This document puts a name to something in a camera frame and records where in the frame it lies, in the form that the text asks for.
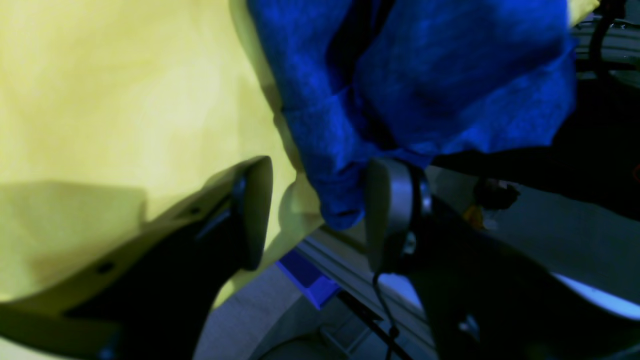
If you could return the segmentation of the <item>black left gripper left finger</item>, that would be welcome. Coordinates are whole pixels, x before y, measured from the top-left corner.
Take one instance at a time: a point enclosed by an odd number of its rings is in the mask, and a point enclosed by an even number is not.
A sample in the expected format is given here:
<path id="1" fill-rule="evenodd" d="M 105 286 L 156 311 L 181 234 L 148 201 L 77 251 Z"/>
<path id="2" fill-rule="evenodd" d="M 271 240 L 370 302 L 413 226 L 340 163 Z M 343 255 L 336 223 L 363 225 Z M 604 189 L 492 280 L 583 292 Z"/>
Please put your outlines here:
<path id="1" fill-rule="evenodd" d="M 220 290 L 256 271 L 270 218 L 268 156 L 59 284 L 1 305 L 1 337 L 80 360 L 190 360 Z"/>

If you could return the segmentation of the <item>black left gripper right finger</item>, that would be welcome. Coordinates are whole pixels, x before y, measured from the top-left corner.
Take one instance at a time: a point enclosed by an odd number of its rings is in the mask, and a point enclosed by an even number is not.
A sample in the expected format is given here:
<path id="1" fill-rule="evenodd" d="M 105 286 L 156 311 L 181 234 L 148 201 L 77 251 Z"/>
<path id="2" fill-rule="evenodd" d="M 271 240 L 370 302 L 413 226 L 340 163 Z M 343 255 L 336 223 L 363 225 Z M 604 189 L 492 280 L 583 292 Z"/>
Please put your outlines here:
<path id="1" fill-rule="evenodd" d="M 631 360 L 639 321 L 571 289 L 432 194 L 425 171 L 371 159 L 365 235 L 374 282 L 407 278 L 441 360 Z"/>

